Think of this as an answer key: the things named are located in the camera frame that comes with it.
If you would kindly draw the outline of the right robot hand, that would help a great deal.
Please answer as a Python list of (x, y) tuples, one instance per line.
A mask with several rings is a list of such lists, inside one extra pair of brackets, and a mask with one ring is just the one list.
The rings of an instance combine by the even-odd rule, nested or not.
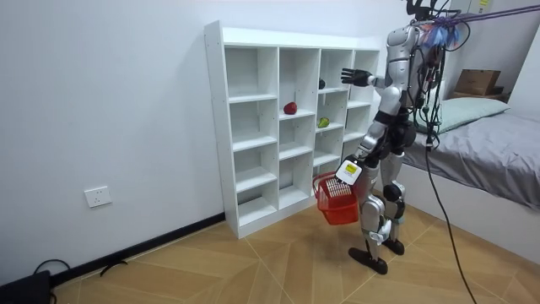
[(371, 72), (361, 69), (343, 68), (341, 72), (341, 82), (357, 87), (368, 87), (372, 85), (374, 76)]

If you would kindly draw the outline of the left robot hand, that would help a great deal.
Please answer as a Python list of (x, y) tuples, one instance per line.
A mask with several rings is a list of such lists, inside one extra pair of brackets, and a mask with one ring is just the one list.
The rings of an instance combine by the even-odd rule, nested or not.
[(335, 177), (344, 184), (353, 186), (359, 179), (363, 169), (355, 161), (344, 160), (335, 172)]

